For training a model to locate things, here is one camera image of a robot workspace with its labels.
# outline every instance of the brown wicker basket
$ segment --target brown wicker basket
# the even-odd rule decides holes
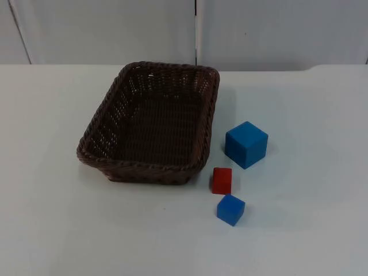
[[[219,73],[153,62],[125,66],[76,150],[111,181],[183,184],[205,165]]]

